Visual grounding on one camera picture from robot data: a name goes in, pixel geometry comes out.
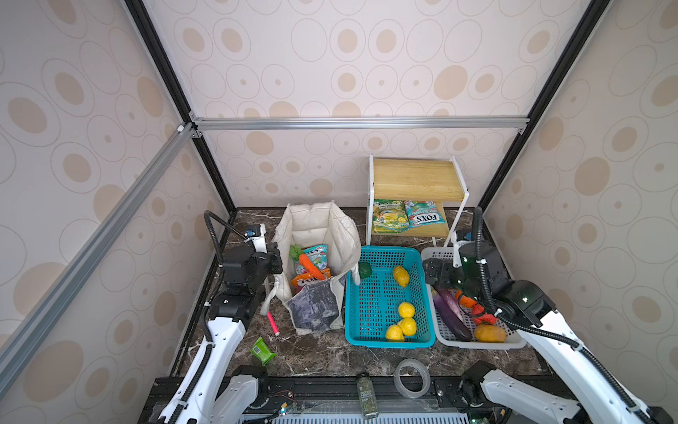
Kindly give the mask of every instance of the yellow lemon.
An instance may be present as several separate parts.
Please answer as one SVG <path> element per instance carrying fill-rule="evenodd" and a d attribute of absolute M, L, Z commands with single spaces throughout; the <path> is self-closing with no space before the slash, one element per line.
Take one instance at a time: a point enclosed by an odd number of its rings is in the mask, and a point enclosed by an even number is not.
<path fill-rule="evenodd" d="M 400 327 L 393 325 L 388 327 L 388 330 L 386 330 L 386 340 L 405 341 L 405 337 L 403 337 L 403 331 L 400 329 Z"/>
<path fill-rule="evenodd" d="M 403 318 L 398 323 L 398 327 L 400 327 L 403 334 L 407 337 L 414 336 L 417 333 L 417 323 L 414 322 L 412 318 Z"/>
<path fill-rule="evenodd" d="M 412 318 L 414 317 L 414 306 L 410 302 L 402 302 L 398 306 L 398 313 L 400 318 Z"/>
<path fill-rule="evenodd" d="M 410 283 L 409 273 L 407 273 L 407 270 L 400 265 L 393 268 L 393 279 L 395 282 L 400 284 L 402 288 L 407 287 L 407 285 Z"/>

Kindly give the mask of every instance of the patterned wallpaper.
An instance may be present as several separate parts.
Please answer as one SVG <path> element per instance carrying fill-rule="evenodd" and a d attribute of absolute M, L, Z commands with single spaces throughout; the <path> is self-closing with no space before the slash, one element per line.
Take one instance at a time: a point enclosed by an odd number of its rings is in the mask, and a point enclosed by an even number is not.
<path fill-rule="evenodd" d="M 147 0 L 207 117 L 519 115 L 588 1 Z"/>
<path fill-rule="evenodd" d="M 482 197 L 515 128 L 443 130 L 267 130 L 206 132 L 237 206 L 286 206 L 334 199 L 367 205 L 369 156 L 458 159 L 470 193 Z"/>
<path fill-rule="evenodd" d="M 114 0 L 0 6 L 0 345 L 170 137 L 178 118 Z M 14 386 L 0 423 L 136 422 L 175 355 L 225 214 L 179 152 Z"/>
<path fill-rule="evenodd" d="M 678 2 L 618 2 L 487 223 L 629 389 L 678 419 Z"/>
<path fill-rule="evenodd" d="M 114 0 L 0 6 L 0 346 L 178 118 Z"/>
<path fill-rule="evenodd" d="M 187 143 L 0 402 L 0 424 L 137 421 L 214 255 L 202 211 L 226 216 Z"/>
<path fill-rule="evenodd" d="M 206 117 L 526 114 L 587 4 L 146 2 L 194 111 Z M 462 132 L 468 143 L 455 147 Z M 487 133 L 236 131 L 214 132 L 210 144 L 238 206 L 319 198 L 363 206 L 369 153 L 463 154 L 477 201 L 515 130 Z"/>

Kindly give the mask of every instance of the dark marble surface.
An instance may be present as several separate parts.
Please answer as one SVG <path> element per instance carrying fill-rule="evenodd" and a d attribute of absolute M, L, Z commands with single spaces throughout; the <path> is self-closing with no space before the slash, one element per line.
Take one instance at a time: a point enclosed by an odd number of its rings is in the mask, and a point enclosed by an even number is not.
<path fill-rule="evenodd" d="M 365 243 L 365 209 L 344 209 L 356 223 L 361 243 Z M 454 219 L 454 209 L 446 209 L 448 222 Z M 235 222 L 238 229 L 246 224 L 263 223 L 266 225 L 266 241 L 270 242 L 275 232 L 282 209 L 272 210 L 240 210 Z M 458 229 L 471 228 L 473 214 L 464 211 Z M 233 239 L 230 244 L 239 243 Z M 383 246 L 413 247 L 421 251 L 432 247 L 430 238 L 372 236 L 372 244 Z M 373 349 L 353 346 L 344 337 L 343 330 L 334 330 L 319 334 L 297 336 L 292 326 L 290 314 L 282 303 L 274 298 L 271 302 L 271 313 L 280 329 L 280 335 L 274 336 L 268 319 L 259 314 L 252 320 L 245 338 L 240 343 L 229 364 L 226 374 L 230 374 L 238 365 L 259 365 L 259 360 L 250 353 L 250 348 L 261 336 L 271 351 L 277 356 L 266 366 L 268 374 L 276 377 L 290 376 L 353 376 L 367 371 L 371 375 L 393 375 L 398 363 L 405 358 L 415 358 L 428 366 L 431 375 L 461 375 L 469 366 L 478 360 L 485 360 L 501 368 L 507 374 L 535 375 L 550 373 L 543 370 L 531 347 L 514 350 L 475 350 L 448 347 L 436 342 L 428 349 Z M 203 334 L 200 328 L 195 332 L 187 361 L 182 365 L 182 375 L 193 360 Z"/>

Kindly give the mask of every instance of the wooden shelf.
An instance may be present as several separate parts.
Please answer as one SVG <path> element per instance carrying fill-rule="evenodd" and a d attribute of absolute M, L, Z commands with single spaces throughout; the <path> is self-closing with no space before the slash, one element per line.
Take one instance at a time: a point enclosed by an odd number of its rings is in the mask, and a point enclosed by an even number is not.
<path fill-rule="evenodd" d="M 375 158 L 374 198 L 461 202 L 464 189 L 450 161 Z"/>
<path fill-rule="evenodd" d="M 438 207 L 438 212 L 440 212 L 442 217 L 445 219 L 444 223 L 422 225 L 421 227 L 415 227 L 402 233 L 377 233 L 372 231 L 372 235 L 395 235 L 398 237 L 438 237 L 444 239 L 450 232 L 450 228 L 447 226 L 447 218 L 445 217 L 443 202 L 436 201 L 435 205 Z"/>

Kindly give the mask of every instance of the tape roll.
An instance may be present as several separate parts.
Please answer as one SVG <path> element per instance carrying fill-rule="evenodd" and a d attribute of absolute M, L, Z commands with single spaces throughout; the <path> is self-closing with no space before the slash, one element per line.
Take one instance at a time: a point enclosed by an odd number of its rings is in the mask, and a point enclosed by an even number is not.
<path fill-rule="evenodd" d="M 422 389 L 420 391 L 408 390 L 403 385 L 403 382 L 400 381 L 400 371 L 406 366 L 411 366 L 417 370 L 422 377 Z M 418 360 L 406 359 L 396 367 L 395 374 L 393 375 L 393 383 L 395 384 L 398 393 L 405 396 L 407 399 L 417 399 L 428 392 L 428 388 L 431 386 L 431 374 L 428 373 L 428 368 Z"/>

